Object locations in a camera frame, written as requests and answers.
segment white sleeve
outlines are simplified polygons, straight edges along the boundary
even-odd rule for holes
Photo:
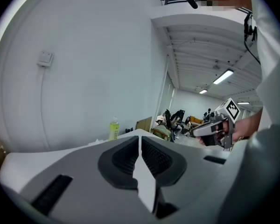
[[[280,60],[280,24],[263,0],[252,0],[257,25],[257,50],[264,80]]]

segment fluorescent light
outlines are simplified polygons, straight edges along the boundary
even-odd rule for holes
[[[205,92],[207,92],[207,90],[203,90],[203,91],[199,92],[199,94],[204,94]]]
[[[227,69],[217,80],[214,81],[214,84],[219,84],[224,81],[227,77],[233,74],[233,70]]]

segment gray plastic surface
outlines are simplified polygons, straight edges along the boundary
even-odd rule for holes
[[[223,169],[224,165],[204,160],[204,157],[228,159],[230,155],[229,152],[172,145],[160,139],[150,139],[183,155],[187,161],[187,169],[177,183],[161,188],[165,201],[179,209],[196,200]]]
[[[240,218],[245,218],[263,204],[274,188],[280,191],[280,186],[275,187],[278,182],[280,126],[273,125],[269,130],[260,131],[249,139],[237,178],[222,206],[219,223],[234,223]],[[275,200],[280,200],[276,192],[274,196]],[[272,199],[269,202],[272,206],[280,205]]]
[[[138,198],[137,191],[114,188],[100,174],[100,155],[129,138],[86,147],[63,157],[33,178],[21,195],[31,202],[59,174],[73,181],[49,213],[67,223],[149,223],[155,217]]]
[[[153,141],[183,155],[187,169],[177,183],[161,187],[164,201],[179,210],[161,220],[151,214],[137,192],[116,189],[98,170],[98,159],[107,149],[129,140],[123,138],[86,147],[63,157],[22,190],[31,202],[57,175],[73,177],[73,181],[58,200],[49,217],[67,223],[213,223],[233,184],[242,161],[245,143],[235,146],[232,153],[173,144],[158,138]],[[218,164],[206,156],[227,159]]]

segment ceiling light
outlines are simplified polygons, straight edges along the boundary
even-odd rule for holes
[[[233,74],[233,70],[227,69],[217,80],[214,81],[214,84],[219,84],[224,81],[227,77]]]

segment black vent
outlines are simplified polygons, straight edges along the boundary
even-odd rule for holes
[[[214,163],[218,163],[218,164],[225,164],[225,162],[226,162],[226,159],[221,159],[221,158],[217,158],[217,157],[214,157],[214,156],[205,156],[204,160],[214,162]]]
[[[48,215],[72,180],[69,176],[59,175],[31,205],[42,214]]]
[[[135,162],[139,156],[139,137],[129,140],[103,152],[98,160],[98,169],[105,180],[118,189],[137,189],[133,178]]]
[[[179,153],[153,141],[142,137],[142,157],[156,180],[157,187],[175,184],[187,169],[186,159]]]
[[[145,140],[142,140],[142,156],[154,178],[166,171],[173,162],[168,154],[162,152]]]
[[[121,171],[130,176],[133,175],[135,162],[139,156],[139,140],[123,147],[112,156],[112,163]]]

